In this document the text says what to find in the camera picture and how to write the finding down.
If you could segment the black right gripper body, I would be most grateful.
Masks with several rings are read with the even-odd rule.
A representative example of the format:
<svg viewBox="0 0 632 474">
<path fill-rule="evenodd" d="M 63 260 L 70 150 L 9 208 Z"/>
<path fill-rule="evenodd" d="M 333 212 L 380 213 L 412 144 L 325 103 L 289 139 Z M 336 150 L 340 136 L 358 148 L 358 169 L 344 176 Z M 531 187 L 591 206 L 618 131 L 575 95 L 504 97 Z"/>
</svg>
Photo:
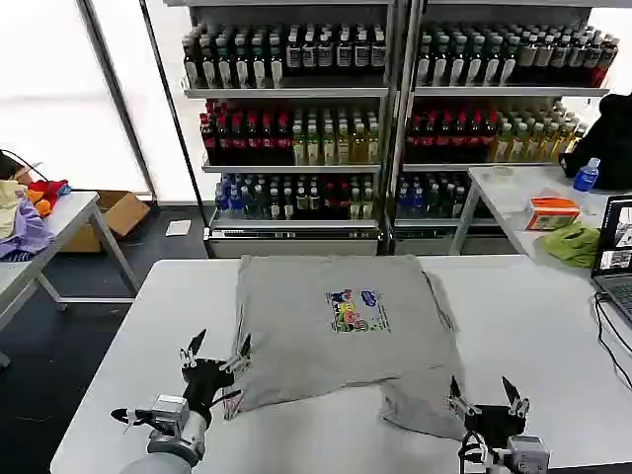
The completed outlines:
<svg viewBox="0 0 632 474">
<path fill-rule="evenodd" d="M 510 414 L 508 406 L 476 405 L 479 413 L 465 417 L 465 428 L 478 434 L 488 446 L 507 448 L 511 436 L 521 435 L 526 419 Z"/>
</svg>

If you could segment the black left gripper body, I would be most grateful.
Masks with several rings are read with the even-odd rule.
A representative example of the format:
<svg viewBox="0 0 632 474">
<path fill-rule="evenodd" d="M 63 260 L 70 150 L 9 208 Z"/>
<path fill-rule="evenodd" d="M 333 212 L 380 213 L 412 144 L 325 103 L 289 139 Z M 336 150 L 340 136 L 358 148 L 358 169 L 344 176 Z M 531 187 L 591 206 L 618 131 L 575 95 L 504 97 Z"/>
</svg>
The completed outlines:
<svg viewBox="0 0 632 474">
<path fill-rule="evenodd" d="M 211 407 L 215 404 L 215 394 L 231 386 L 235 381 L 234 373 L 221 369 L 223 360 L 197 358 L 196 365 L 188 364 L 182 369 L 187 387 L 183 394 L 189 409 L 211 424 Z"/>
</svg>

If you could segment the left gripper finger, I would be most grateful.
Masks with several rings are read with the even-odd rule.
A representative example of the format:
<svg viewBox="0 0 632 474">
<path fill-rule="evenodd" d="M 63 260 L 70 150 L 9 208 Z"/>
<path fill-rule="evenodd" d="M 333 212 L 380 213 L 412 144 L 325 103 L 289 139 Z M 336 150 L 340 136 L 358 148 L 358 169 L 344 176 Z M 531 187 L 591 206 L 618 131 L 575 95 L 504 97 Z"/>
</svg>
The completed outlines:
<svg viewBox="0 0 632 474">
<path fill-rule="evenodd" d="M 206 329 L 195 335 L 186 348 L 179 349 L 179 356 L 182 362 L 182 369 L 188 369 L 197 365 L 197 354 L 206 335 Z"/>
<path fill-rule="evenodd" d="M 224 372 L 238 372 L 250 363 L 251 334 L 248 334 L 243 341 L 237 354 L 222 363 L 219 367 Z"/>
</svg>

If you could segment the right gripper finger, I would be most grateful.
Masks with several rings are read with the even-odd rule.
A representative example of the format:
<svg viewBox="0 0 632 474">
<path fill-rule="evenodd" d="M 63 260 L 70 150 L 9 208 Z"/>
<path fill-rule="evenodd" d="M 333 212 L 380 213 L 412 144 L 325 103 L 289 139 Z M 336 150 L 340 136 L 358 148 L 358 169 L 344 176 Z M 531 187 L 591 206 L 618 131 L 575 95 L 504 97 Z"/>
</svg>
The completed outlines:
<svg viewBox="0 0 632 474">
<path fill-rule="evenodd" d="M 529 399 L 522 398 L 517 388 L 505 377 L 502 377 L 503 386 L 510 404 L 510 415 L 526 415 L 529 410 Z"/>
<path fill-rule="evenodd" d="M 449 395 L 447 398 L 449 409 L 457 416 L 480 415 L 482 410 L 470 403 L 461 393 L 460 386 L 454 376 L 450 379 Z"/>
</svg>

